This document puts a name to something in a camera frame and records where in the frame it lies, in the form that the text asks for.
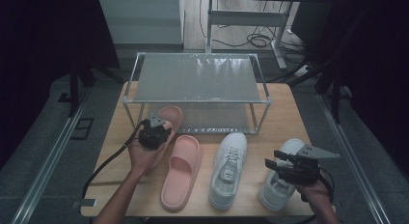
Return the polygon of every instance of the sneaker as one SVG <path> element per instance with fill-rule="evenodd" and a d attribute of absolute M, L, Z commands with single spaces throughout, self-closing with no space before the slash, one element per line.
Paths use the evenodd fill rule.
<path fill-rule="evenodd" d="M 298 139 L 290 139 L 286 141 L 280 148 L 280 151 L 286 154 L 297 154 L 297 152 L 304 147 L 304 143 Z M 277 165 L 291 167 L 292 163 L 288 160 L 276 159 Z M 294 193 L 295 187 L 284 180 L 279 179 L 276 171 L 271 170 L 262 186 L 259 193 L 261 203 L 272 211 L 281 210 L 288 199 Z"/>
<path fill-rule="evenodd" d="M 247 139 L 243 133 L 231 133 L 220 144 L 209 194 L 214 208 L 227 210 L 232 206 L 246 155 Z"/>

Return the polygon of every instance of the pink slipper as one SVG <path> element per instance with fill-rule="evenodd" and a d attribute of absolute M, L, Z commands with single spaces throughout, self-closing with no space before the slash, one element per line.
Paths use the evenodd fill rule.
<path fill-rule="evenodd" d="M 177 133 L 178 129 L 181 126 L 181 123 L 183 122 L 183 112 L 177 106 L 165 106 L 158 112 L 157 115 L 160 117 L 160 119 L 167 121 L 166 124 L 164 125 L 165 129 L 171 127 L 172 131 L 171 134 L 168 136 L 168 140 L 166 141 L 166 143 L 162 144 L 165 145 L 164 150 L 161 153 L 159 153 L 159 155 L 156 157 L 156 160 L 153 162 L 150 169 L 156 167 L 156 165 L 159 164 L 163 154 L 165 153 L 166 149 L 169 146 L 169 143 L 171 143 L 172 138 L 175 136 L 175 134 Z"/>
<path fill-rule="evenodd" d="M 169 159 L 169 172 L 163 184 L 160 200 L 169 211 L 184 208 L 202 162 L 202 147 L 190 135 L 181 135 L 175 142 Z"/>

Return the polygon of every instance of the tabletop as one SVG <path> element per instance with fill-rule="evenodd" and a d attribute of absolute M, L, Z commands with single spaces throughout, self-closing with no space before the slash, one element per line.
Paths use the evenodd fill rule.
<path fill-rule="evenodd" d="M 95 168 L 121 147 L 132 132 L 132 126 L 122 105 L 123 94 L 119 97 L 111 124 L 108 128 Z M 196 178 L 190 199 L 186 207 L 177 213 L 170 213 L 160 204 L 160 192 L 165 181 L 170 153 L 174 140 L 169 145 L 161 162 L 145 175 L 135 189 L 127 216 L 271 216 L 271 215 L 311 215 L 307 203 L 295 192 L 287 205 L 279 212 L 266 209 L 259 201 L 259 192 L 269 173 L 264 166 L 266 157 L 274 159 L 274 150 L 280 149 L 286 140 L 298 138 L 310 143 L 307 131 L 295 104 L 292 92 L 286 84 L 267 84 L 273 104 L 265 118 L 265 123 L 258 135 L 247 135 L 248 153 L 243 167 L 240 184 L 235 200 L 229 210 L 220 211 L 208 202 L 210 180 L 217 149 L 225 137 L 224 134 L 194 135 L 203 147 L 202 164 Z M 124 151 L 108 164 L 90 184 L 86 199 L 96 199 L 94 207 L 82 207 L 85 216 L 97 216 L 114 194 L 130 168 L 127 151 Z"/>

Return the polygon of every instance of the black cable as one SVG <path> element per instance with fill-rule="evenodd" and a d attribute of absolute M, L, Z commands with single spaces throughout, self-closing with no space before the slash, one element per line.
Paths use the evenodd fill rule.
<path fill-rule="evenodd" d="M 82 189 L 82 197 L 85 198 L 85 195 L 87 194 L 88 187 L 90 186 L 90 183 L 93 181 L 93 179 L 96 177 L 96 175 L 99 174 L 99 172 L 106 166 L 108 165 L 113 159 L 115 159 L 118 155 L 120 155 L 132 142 L 133 139 L 135 139 L 136 132 L 138 129 L 141 127 L 142 124 L 145 124 L 147 120 L 144 120 L 140 122 L 136 128 L 133 130 L 132 134 L 130 137 L 126 140 L 125 143 L 123 143 L 123 146 L 120 147 L 114 154 L 109 156 L 96 170 L 95 172 L 88 178 L 88 180 L 85 182 L 84 187 Z"/>

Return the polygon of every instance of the gray floor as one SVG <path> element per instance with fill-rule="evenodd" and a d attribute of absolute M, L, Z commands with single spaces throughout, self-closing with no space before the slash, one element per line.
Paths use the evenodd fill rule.
<path fill-rule="evenodd" d="M 299 56 L 291 57 L 293 61 L 301 59 Z M 259 52 L 259 60 L 266 80 L 284 74 L 278 70 L 271 52 Z M 113 72 L 127 78 L 133 61 L 133 58 L 121 58 L 123 68 L 113 70 Z M 290 69 L 296 65 L 290 61 L 287 63 Z M 123 86 L 98 70 L 94 70 L 94 74 L 96 77 L 94 87 L 87 89 L 81 87 L 82 92 L 90 92 L 81 118 L 94 119 L 88 138 L 68 141 L 34 212 L 28 218 L 29 223 L 89 223 L 89 219 L 83 217 L 79 208 L 73 208 L 72 204 L 81 198 L 83 185 L 94 170 Z M 312 144 L 341 154 L 341 159 L 320 162 L 334 177 L 336 184 L 334 205 L 341 223 L 381 223 L 373 215 L 376 212 L 373 206 L 384 209 L 389 218 L 389 221 L 384 221 L 384 223 L 408 223 L 408 181 L 357 117 L 349 104 L 349 99 L 343 99 L 340 105 L 341 125 L 338 127 L 345 134 L 352 153 L 356 155 L 359 161 L 358 166 L 362 168 L 365 179 L 368 179 L 369 188 L 373 188 L 373 192 L 369 194 L 379 199 L 378 206 L 373 204 L 373 197 L 368 197 L 368 192 L 360 186 L 358 178 L 354 175 L 355 171 L 347 160 L 348 157 L 338 133 L 334 130 L 331 120 L 328 119 L 328 111 L 325 110 L 325 106 L 314 91 L 316 80 L 317 77 L 313 77 L 293 87 L 292 92 Z M 272 82 L 280 82 L 280 79 L 272 80 Z M 58 99 L 61 93 L 68 92 L 67 76 L 54 82 L 50 89 L 50 98 L 41 114 L 8 164 L 1 170 L 0 223 L 10 223 L 13 220 L 44 160 L 64 129 L 68 121 L 69 103 L 58 102 Z M 80 137 L 83 134 L 81 130 L 76 130 L 72 136 Z M 199 218 L 194 220 L 191 218 L 156 218 L 150 220 L 150 223 L 191 223 L 192 221 L 196 223 L 295 223 L 304 218 L 306 217 Z M 125 222 L 139 223 L 141 220 L 127 218 Z"/>

